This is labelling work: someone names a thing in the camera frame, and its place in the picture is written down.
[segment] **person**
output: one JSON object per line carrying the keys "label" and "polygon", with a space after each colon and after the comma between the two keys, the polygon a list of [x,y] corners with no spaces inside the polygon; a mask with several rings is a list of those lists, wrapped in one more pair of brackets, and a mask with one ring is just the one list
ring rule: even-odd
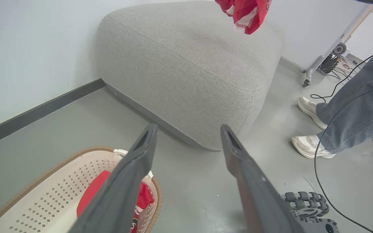
{"label": "person", "polygon": [[305,97],[299,97],[297,105],[318,127],[321,129],[328,127],[326,131],[317,135],[292,137],[294,147],[306,158],[315,157],[322,136],[317,157],[327,159],[371,138],[373,136],[373,57],[329,103],[316,103]]}

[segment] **red cloth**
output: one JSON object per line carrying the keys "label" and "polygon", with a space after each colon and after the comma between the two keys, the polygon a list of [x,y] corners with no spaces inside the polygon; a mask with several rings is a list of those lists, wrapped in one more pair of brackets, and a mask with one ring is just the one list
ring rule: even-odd
{"label": "red cloth", "polygon": [[[109,171],[102,171],[87,187],[86,191],[77,206],[77,218],[84,211],[86,206],[89,204],[90,200],[96,195],[97,191],[100,189],[102,184],[110,175]],[[149,187],[145,183],[141,183],[139,188],[138,200],[135,205],[135,213],[133,214],[132,226],[130,227],[130,233],[138,232],[138,220],[139,214],[144,211],[148,206],[153,204],[153,195]]]}
{"label": "red cloth", "polygon": [[223,12],[234,19],[235,27],[246,34],[262,25],[271,0],[215,0]]}

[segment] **jeans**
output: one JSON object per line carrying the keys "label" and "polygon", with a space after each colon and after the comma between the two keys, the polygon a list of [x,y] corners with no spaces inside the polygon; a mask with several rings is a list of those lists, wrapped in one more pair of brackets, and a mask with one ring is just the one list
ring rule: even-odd
{"label": "jeans", "polygon": [[[347,102],[371,89],[373,89],[373,58],[336,93],[329,103],[317,104],[318,117],[329,125],[325,133],[322,131],[317,135],[319,138],[323,136],[321,143],[327,151],[341,152],[373,136],[373,90],[344,107]],[[329,124],[340,109],[342,110]]]}

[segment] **shoe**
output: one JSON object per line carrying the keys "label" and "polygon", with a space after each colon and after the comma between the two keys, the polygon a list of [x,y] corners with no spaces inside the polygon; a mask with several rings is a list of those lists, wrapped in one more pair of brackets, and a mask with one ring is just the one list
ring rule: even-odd
{"label": "shoe", "polygon": [[[291,142],[301,155],[305,156],[306,158],[315,157],[317,144],[319,143],[319,138],[316,135],[292,137]],[[333,158],[335,154],[328,152],[320,143],[316,156],[329,159]]]}
{"label": "shoe", "polygon": [[309,115],[319,128],[326,129],[327,124],[323,123],[316,114],[316,105],[316,102],[312,102],[303,96],[297,98],[297,106],[299,106],[300,110]]}

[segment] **fabric upholstery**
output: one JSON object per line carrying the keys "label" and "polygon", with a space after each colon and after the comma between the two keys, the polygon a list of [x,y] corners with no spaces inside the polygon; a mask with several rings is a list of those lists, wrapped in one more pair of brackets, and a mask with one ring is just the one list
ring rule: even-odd
{"label": "fabric upholstery", "polygon": [[119,9],[102,20],[96,41],[111,89],[209,150],[222,149],[222,124],[240,135],[255,121],[283,49],[269,22],[242,34],[214,2]]}

